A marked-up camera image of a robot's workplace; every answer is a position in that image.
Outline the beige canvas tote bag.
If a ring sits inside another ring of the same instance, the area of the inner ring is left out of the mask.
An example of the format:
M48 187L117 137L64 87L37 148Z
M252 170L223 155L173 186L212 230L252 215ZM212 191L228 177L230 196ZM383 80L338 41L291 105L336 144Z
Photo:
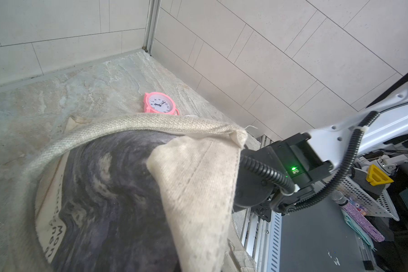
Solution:
M232 218L247 139L154 113L71 130L17 179L4 271L255 271Z

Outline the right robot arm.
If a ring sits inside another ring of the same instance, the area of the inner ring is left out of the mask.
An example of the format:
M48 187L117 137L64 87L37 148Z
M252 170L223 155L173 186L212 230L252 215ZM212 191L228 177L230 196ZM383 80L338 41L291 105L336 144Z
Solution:
M344 121L298 133L257 151L245 149L233 210L290 214L318 204L355 160L408 136L408 73Z

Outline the pink alarm clock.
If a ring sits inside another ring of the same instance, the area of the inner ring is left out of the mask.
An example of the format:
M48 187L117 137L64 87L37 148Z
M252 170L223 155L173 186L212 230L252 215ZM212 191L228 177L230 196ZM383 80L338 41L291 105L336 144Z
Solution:
M144 94L143 110L145 113L180 115L175 102L169 96L160 92Z

